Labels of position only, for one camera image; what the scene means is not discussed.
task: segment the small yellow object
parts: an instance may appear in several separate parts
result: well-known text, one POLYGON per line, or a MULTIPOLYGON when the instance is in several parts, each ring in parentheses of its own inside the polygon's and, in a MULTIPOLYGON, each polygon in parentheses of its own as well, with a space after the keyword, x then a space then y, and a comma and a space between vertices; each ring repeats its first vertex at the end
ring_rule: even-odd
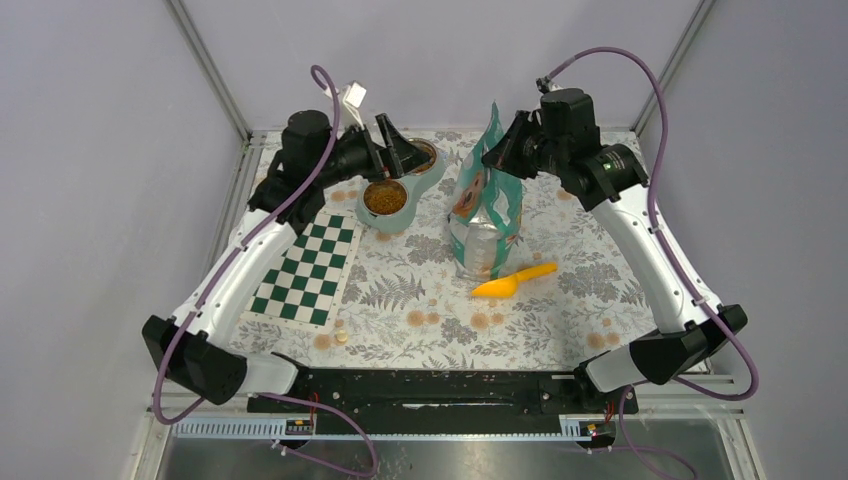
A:
POLYGON ((339 342, 339 345, 344 345, 347 343, 347 332, 344 330, 336 331, 336 341, 339 342))
POLYGON ((526 282, 531 278, 540 277, 549 273, 555 272, 557 269, 556 263, 544 263, 535 267, 530 267, 526 270, 513 273, 507 277, 486 282, 483 285, 475 288, 471 295, 474 297, 497 297, 509 298, 518 290, 518 284, 526 282))

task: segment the gray floor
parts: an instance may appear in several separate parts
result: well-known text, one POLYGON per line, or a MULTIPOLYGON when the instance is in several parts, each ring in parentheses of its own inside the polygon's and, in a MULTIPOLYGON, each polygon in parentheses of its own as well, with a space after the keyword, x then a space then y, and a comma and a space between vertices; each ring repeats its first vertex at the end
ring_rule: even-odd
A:
MULTIPOLYGON (((692 463, 702 480, 732 478, 721 438, 706 421, 654 420, 628 422, 635 443, 667 448, 692 463)), ((623 444, 619 438, 617 445, 623 444)), ((377 444, 385 480, 438 479, 655 479, 632 453, 586 455, 570 453, 574 444, 551 442, 396 442, 377 444)), ((349 468, 368 462, 362 442, 313 441, 304 452, 349 468)), ((671 475, 689 478, 673 461, 649 456, 671 475)), ((172 439, 163 459, 160 480, 271 480, 283 478, 345 479, 322 466, 291 455, 281 457, 268 442, 172 439)))

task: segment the tabletop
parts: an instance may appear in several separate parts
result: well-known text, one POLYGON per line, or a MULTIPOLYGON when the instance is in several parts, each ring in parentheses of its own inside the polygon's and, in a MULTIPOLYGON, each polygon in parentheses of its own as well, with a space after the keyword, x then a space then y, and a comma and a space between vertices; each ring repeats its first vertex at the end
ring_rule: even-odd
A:
MULTIPOLYGON (((332 331, 241 318, 230 346, 276 351, 312 367, 567 370, 653 330, 644 293, 617 246, 553 176, 524 181, 522 231, 503 273, 556 262, 556 273, 509 299, 472 298, 477 283, 456 276, 447 211, 459 164, 481 131, 406 130, 429 140, 447 163, 412 225, 386 235, 362 226, 332 331), (343 330, 346 338, 335 335, 343 330)), ((604 132, 640 158, 631 132, 604 132)), ((269 135, 254 186, 279 148, 269 135)), ((327 189, 327 209, 353 212, 364 180, 327 189)))

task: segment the scoop handle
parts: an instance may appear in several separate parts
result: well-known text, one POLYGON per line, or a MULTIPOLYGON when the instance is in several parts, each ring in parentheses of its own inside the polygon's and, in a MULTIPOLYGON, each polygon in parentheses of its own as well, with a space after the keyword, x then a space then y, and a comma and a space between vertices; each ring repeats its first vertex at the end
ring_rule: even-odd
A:
POLYGON ((526 282, 531 278, 541 277, 542 275, 556 272, 556 269, 556 263, 543 263, 542 265, 536 265, 535 267, 530 267, 520 272, 516 272, 515 277, 519 282, 526 282))

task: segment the robotic arm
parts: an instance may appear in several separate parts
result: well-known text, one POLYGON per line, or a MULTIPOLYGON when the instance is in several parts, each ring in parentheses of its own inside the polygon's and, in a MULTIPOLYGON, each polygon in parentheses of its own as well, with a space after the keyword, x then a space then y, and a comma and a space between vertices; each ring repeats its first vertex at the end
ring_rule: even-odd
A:
POLYGON ((168 378, 216 405, 237 393, 285 393, 291 389, 298 373, 295 363, 280 356, 234 353, 227 348, 239 315, 268 265, 294 244, 324 206, 325 188, 357 175, 369 181, 400 178, 429 161, 429 155, 403 138, 385 114, 377 116, 385 147, 374 144, 357 112, 364 94, 365 89, 355 82, 341 89, 346 128, 327 163, 275 222, 245 238, 304 182, 330 139, 325 114, 306 110, 289 118, 282 133, 282 149, 230 234, 226 252, 232 253, 218 259, 168 320, 154 315, 145 323, 142 335, 158 368, 179 326, 195 313, 168 364, 168 378), (210 285, 206 302, 196 308, 198 297, 210 285))
MULTIPOLYGON (((518 111, 483 163, 518 178, 556 175, 562 188, 612 236, 645 291, 657 330, 580 364, 575 376, 584 404, 623 385, 664 384, 718 351, 727 338, 684 288, 648 221, 648 176, 624 145, 601 145, 592 98, 576 88, 539 83, 540 108, 518 111)), ((723 305, 700 279, 667 226, 666 240, 688 276, 733 333, 747 324, 738 305, 723 305)))

